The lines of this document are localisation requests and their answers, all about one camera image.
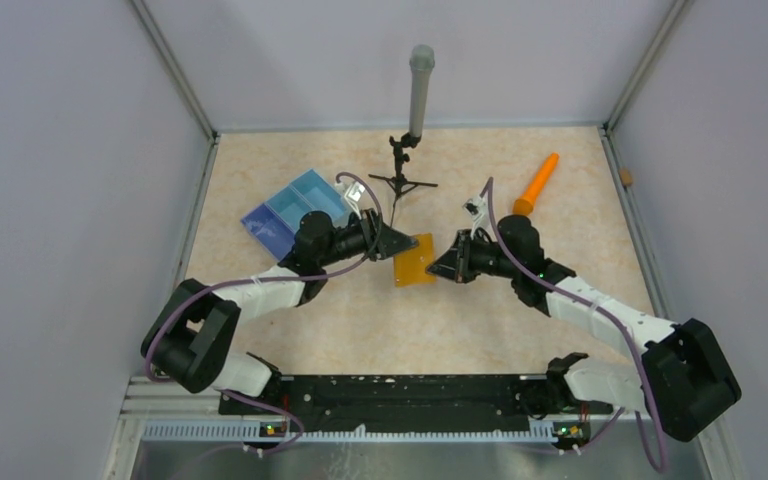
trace gray cylinder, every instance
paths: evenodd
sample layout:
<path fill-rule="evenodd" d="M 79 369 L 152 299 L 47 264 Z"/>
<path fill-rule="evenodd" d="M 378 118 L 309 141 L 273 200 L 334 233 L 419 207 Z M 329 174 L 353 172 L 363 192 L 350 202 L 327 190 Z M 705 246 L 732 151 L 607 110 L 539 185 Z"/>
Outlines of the gray cylinder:
<path fill-rule="evenodd" d="M 425 104 L 428 101 L 428 80 L 434 68 L 434 50 L 428 45 L 417 45 L 411 52 L 411 117 L 408 132 L 412 137 L 422 136 L 425 123 Z"/>

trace white wall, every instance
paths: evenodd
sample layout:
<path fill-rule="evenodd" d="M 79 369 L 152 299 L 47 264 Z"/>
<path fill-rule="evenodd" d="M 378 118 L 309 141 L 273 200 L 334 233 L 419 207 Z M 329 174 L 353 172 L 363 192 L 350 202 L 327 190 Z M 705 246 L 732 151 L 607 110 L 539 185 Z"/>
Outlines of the white wall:
<path fill-rule="evenodd" d="M 149 0 L 220 130 L 604 121 L 669 0 Z"/>
<path fill-rule="evenodd" d="M 0 479 L 101 474 L 205 154 L 124 0 L 0 1 Z"/>
<path fill-rule="evenodd" d="M 618 131 L 680 318 L 715 330 L 728 414 L 768 478 L 768 2 L 696 2 Z"/>

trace microphone stand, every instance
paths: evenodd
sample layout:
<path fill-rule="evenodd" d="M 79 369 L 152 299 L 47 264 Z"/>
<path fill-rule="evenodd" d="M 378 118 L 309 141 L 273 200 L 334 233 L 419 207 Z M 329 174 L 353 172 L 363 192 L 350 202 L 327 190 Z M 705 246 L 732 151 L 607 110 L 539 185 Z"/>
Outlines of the microphone stand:
<path fill-rule="evenodd" d="M 414 137 L 410 132 L 402 135 L 401 140 L 398 142 L 395 138 L 390 137 L 390 145 L 393 147 L 393 162 L 396 166 L 396 175 L 393 177 L 385 177 L 383 175 L 369 174 L 370 178 L 378 180 L 384 180 L 387 185 L 396 193 L 396 200 L 393 202 L 395 207 L 396 201 L 405 196 L 408 192 L 412 191 L 416 187 L 436 187 L 436 183 L 428 182 L 414 182 L 408 180 L 405 174 L 402 173 L 402 165 L 410 161 L 410 156 L 405 153 L 405 148 L 416 148 L 419 144 L 419 140 L 422 137 Z"/>
<path fill-rule="evenodd" d="M 431 76 L 431 70 L 434 68 L 434 50 L 427 45 L 417 45 L 411 52 L 410 59 L 411 73 L 413 80 L 411 83 L 411 111 L 410 128 L 408 132 L 402 135 L 399 141 L 390 137 L 390 146 L 393 147 L 393 161 L 396 167 L 396 175 L 385 177 L 382 175 L 372 175 L 370 178 L 384 180 L 387 185 L 395 192 L 396 198 L 393 200 L 393 209 L 390 212 L 390 225 L 393 225 L 393 215 L 396 211 L 396 202 L 413 191 L 416 187 L 436 187 L 436 183 L 414 182 L 408 180 L 402 173 L 402 166 L 410 161 L 410 156 L 405 153 L 406 148 L 416 148 L 419 140 L 422 138 L 422 124 L 425 122 L 425 104 L 428 100 L 428 79 Z"/>

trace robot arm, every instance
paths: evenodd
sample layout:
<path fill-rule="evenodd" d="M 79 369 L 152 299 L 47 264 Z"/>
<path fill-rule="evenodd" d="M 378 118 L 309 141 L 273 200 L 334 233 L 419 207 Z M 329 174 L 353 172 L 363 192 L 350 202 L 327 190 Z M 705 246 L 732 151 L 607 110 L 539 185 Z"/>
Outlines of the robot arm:
<path fill-rule="evenodd" d="M 251 354 L 230 352 L 238 325 L 311 301 L 327 282 L 325 266 L 366 253 L 373 261 L 383 260 L 416 246 L 415 239 L 388 227 L 374 210 L 352 214 L 340 228 L 324 212 L 310 212 L 278 265 L 244 284 L 217 288 L 186 308 L 158 341 L 152 364 L 191 393 L 213 387 L 257 397 L 278 370 Z M 206 288 L 188 279 L 173 291 L 143 340 L 143 357 L 172 312 Z"/>
<path fill-rule="evenodd" d="M 677 440 L 690 441 L 740 399 L 740 387 L 704 323 L 690 319 L 676 324 L 624 305 L 591 287 L 571 269 L 545 258 L 539 234 L 527 217 L 501 219 L 498 229 L 502 240 L 530 272 L 592 306 L 544 288 L 520 272 L 479 226 L 485 207 L 475 200 L 465 205 L 477 219 L 473 229 L 458 231 L 454 244 L 428 267 L 429 274 L 456 283 L 469 283 L 480 274 L 507 278 L 520 301 L 529 307 L 570 322 L 630 356 L 620 331 L 596 309 L 601 306 L 613 313 L 631 335 L 637 350 L 634 354 L 642 358 L 664 431 Z M 646 411 L 641 379 L 632 365 L 571 354 L 553 360 L 547 377 L 560 395 Z"/>

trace blue container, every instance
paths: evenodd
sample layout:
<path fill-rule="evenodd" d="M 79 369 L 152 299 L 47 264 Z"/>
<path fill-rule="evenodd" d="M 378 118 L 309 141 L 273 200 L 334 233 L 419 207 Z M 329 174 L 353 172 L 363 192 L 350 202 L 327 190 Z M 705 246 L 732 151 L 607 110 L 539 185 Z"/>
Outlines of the blue container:
<path fill-rule="evenodd" d="M 243 226 L 269 250 L 276 259 L 282 259 L 293 248 L 294 234 L 290 227 L 265 204 L 261 204 L 243 217 Z"/>
<path fill-rule="evenodd" d="M 299 223 L 306 213 L 314 210 L 313 205 L 307 202 L 292 187 L 276 193 L 266 201 L 266 206 L 277 213 L 281 220 L 290 227 L 294 233 L 299 229 Z"/>
<path fill-rule="evenodd" d="M 314 210 L 327 213 L 338 226 L 346 224 L 350 213 L 334 187 L 316 171 L 308 170 L 241 221 L 276 260 L 281 260 L 293 247 L 302 217 Z"/>
<path fill-rule="evenodd" d="M 301 194 L 314 210 L 327 213 L 335 224 L 339 225 L 342 217 L 346 215 L 347 209 L 340 194 L 315 171 L 308 170 L 293 180 L 290 187 Z"/>

